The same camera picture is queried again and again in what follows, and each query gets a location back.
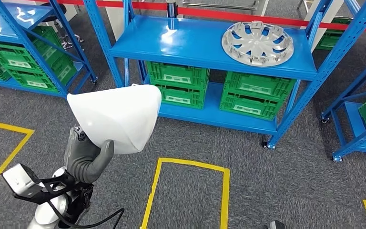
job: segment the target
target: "black cable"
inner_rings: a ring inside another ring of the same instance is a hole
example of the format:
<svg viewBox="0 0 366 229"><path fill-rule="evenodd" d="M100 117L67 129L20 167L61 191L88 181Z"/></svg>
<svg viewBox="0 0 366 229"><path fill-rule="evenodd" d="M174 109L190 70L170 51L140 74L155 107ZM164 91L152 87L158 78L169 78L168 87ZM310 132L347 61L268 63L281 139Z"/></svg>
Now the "black cable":
<svg viewBox="0 0 366 229"><path fill-rule="evenodd" d="M120 221L120 218L122 216L122 214L124 213L124 208L121 208L119 210L117 210L116 212L114 212L113 214L109 215L107 218L105 218L104 220L98 222L98 223L94 223L94 224L90 224L90 225L76 225L76 224L72 224L70 222L68 222L62 215L61 213L56 209L56 207L51 203L51 200L47 201L47 203L49 204L49 206L52 208L52 210L55 212L55 214L58 216L58 218L60 218L60 220L65 223L66 225L72 227L72 228L93 228L93 227L96 227L100 224L103 224L104 222L110 220L111 218L115 217L117 214L120 213L119 217L117 218L116 220L116 223L114 224L114 228L116 228L117 224L119 223Z"/></svg>

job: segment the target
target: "shelf foot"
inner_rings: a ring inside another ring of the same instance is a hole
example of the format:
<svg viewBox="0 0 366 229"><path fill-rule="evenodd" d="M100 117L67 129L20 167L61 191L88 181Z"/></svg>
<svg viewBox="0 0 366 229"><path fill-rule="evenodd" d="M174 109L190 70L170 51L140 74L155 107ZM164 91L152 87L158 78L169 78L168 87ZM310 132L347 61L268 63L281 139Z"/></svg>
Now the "shelf foot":
<svg viewBox="0 0 366 229"><path fill-rule="evenodd" d="M343 159L341 156L332 156L332 160L334 162L343 162Z"/></svg>
<svg viewBox="0 0 366 229"><path fill-rule="evenodd" d="M97 77L97 76L96 76L96 79L95 79L95 80L92 80L92 79L91 79L91 83L92 83L93 85L97 85L97 79L98 79L98 78L99 78L99 77Z"/></svg>
<svg viewBox="0 0 366 229"><path fill-rule="evenodd" d="M323 118L323 119L321 119L321 122L323 123L323 124L326 124L326 123L328 123L330 121L330 119L329 118Z"/></svg>
<svg viewBox="0 0 366 229"><path fill-rule="evenodd" d="M275 149L275 146L271 146L267 142L262 142L262 146L265 149Z"/></svg>

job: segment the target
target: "shelf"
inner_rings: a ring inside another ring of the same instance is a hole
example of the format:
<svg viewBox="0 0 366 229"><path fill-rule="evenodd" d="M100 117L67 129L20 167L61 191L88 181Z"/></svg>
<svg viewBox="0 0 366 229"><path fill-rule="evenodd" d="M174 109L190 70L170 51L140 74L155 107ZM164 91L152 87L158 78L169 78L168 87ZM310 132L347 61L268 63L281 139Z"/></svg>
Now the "shelf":
<svg viewBox="0 0 366 229"><path fill-rule="evenodd" d="M33 29L45 18L53 14L48 6L4 3L13 18L26 29ZM0 42L20 43L15 32L0 15Z"/></svg>
<svg viewBox="0 0 366 229"><path fill-rule="evenodd" d="M313 80L316 68L305 31L285 29L293 38L294 54L273 67L254 67L230 58L221 39L231 22L172 19L136 15L110 48L115 57Z"/></svg>
<svg viewBox="0 0 366 229"><path fill-rule="evenodd" d="M347 117L354 137L358 137L366 131L366 126L358 112L358 108L361 107L361 105L362 104L359 103L345 102ZM366 152L366 142L359 147L358 151Z"/></svg>
<svg viewBox="0 0 366 229"><path fill-rule="evenodd" d="M75 64L75 68L76 68L76 74L69 80L69 82L67 83L66 88L68 88L73 80L79 75L79 73L81 73L83 64L80 62L73 62ZM58 96L58 97L64 97L64 95L62 95L61 93L55 93L55 92L50 92L50 91L44 91L44 90L39 90L39 89L33 89L33 88L27 88L27 87L23 87L22 85L20 85L15 79L10 78L7 81L3 82L0 81L0 86L1 87L8 87L8 88L12 88L12 89L18 89L18 90L23 90L23 91L28 91L28 92L33 92L33 93L39 93L39 94L47 94L47 95L53 95L53 96Z"/></svg>
<svg viewBox="0 0 366 229"><path fill-rule="evenodd" d="M219 109L219 105L222 90L223 84L208 83L207 92L205 94L204 109L200 110L171 104L162 104L159 116L267 135L273 135L276 133L276 119L273 121L266 121L263 119L221 111Z"/></svg>

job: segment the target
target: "gray carpet floor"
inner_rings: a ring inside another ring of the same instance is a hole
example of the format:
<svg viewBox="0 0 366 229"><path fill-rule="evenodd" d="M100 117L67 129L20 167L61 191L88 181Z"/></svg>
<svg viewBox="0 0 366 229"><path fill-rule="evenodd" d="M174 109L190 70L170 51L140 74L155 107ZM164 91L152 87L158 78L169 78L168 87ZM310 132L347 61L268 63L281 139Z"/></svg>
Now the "gray carpet floor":
<svg viewBox="0 0 366 229"><path fill-rule="evenodd" d="M270 0L267 16L297 18L297 0ZM108 32L110 25L102 11ZM82 10L72 21L86 41L85 53L99 76L97 86L84 92L114 88L88 15ZM111 41L114 37L109 32ZM327 51L315 51L316 65ZM349 51L313 100L281 139L275 150L260 146L265 136L207 125L159 118L142 153L117 155L95 183L92 207L81 224L103 219L125 208L118 228L142 223L159 157L189 159L231 170L228 226L257 229L272 220L290 229L366 228L366 154L355 152L343 163L331 161L339 147L333 124L320 123L322 112L366 67L366 34ZM132 82L138 83L135 61ZM224 73L213 71L211 81ZM0 122L35 130L10 166L23 163L39 177L49 177L63 165L68 130L76 124L67 102L40 94L0 87ZM23 138L0 130L0 165ZM149 229L218 228L222 173L177 164L162 167L149 217ZM0 228L25 228L35 205L14 199L0 179ZM114 221L99 228L111 228Z"/></svg>

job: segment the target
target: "shelving unit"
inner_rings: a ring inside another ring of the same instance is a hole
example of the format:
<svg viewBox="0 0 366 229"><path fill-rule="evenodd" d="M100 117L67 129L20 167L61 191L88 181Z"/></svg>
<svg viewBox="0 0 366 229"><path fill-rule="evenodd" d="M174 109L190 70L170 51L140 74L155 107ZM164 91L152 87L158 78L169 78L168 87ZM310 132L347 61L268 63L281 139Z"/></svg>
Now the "shelving unit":
<svg viewBox="0 0 366 229"><path fill-rule="evenodd" d="M82 48L80 47L78 41L75 38L75 34L73 33L71 26L65 19L65 15L61 11L58 2L56 0L50 0L50 4L51 7L25 5L17 3L2 3L0 1L0 42L8 42L23 45L32 55L32 57L36 60L36 62L40 65L40 67L44 70L44 72L54 83L54 85L59 89L59 93L26 88L21 86L17 81L15 81L12 78L6 82L0 81L0 86L65 98L69 91L68 89L70 85L74 82L75 78L82 72L82 70L86 70L86 74L79 82L79 84L76 86L73 93L77 93L89 77L91 78L92 83L97 82L98 77L94 74L92 67L90 66L85 54L82 51ZM42 22L45 18L51 15L55 15L63 25L63 28L67 32L70 40L72 41L76 49L78 57L72 55L69 52L66 52L62 47L58 47L57 45L51 43L47 39L31 31L40 22ZM61 51L62 53L70 56L73 60L75 60L74 65L77 72L68 81L66 85L62 85L60 83L59 79L54 74L52 69L44 61L44 58L39 54L37 49L34 47L33 43L28 38L28 35L34 36L42 40L46 44L54 47L55 49Z"/></svg>
<svg viewBox="0 0 366 229"><path fill-rule="evenodd" d="M355 0L346 1L352 2L347 4L348 6L357 4ZM285 28L285 31L294 40L294 54L291 59L274 67L254 67L231 59L223 51L221 38L232 23L135 16L131 0L123 0L124 33L114 45L111 45L96 2L84 0L86 10L118 87L130 85L128 75L129 58L138 60L143 83L149 82L143 61L297 79L280 124L277 123L276 118L269 122L219 110L222 85L218 83L209 83L203 110L170 104L161 105L160 116L162 117L271 135L269 141L264 144L267 148L275 147L292 122L298 117L312 96L366 28L366 2L361 8L350 7L350 10L355 14L355 19L321 67L316 70L310 50L318 25L331 2L331 0L319 2L317 10L305 30ZM174 9L174 7L169 5L165 7L165 10L167 9L170 10L168 15L173 15L171 9ZM115 57L124 58L124 77L120 75ZM296 100L301 80L308 81L308 85Z"/></svg>
<svg viewBox="0 0 366 229"><path fill-rule="evenodd" d="M362 104L350 102L350 100L366 96L366 92L354 94L365 82L366 69L324 112L322 112L322 122L327 123L329 117L332 117L337 135L339 136L341 147L332 154L335 162L342 161L344 156L353 151L366 152L366 126L358 111L358 108L361 107ZM337 110L342 107L346 111L347 119L353 132L354 138L350 142L346 142L339 118L336 114Z"/></svg>

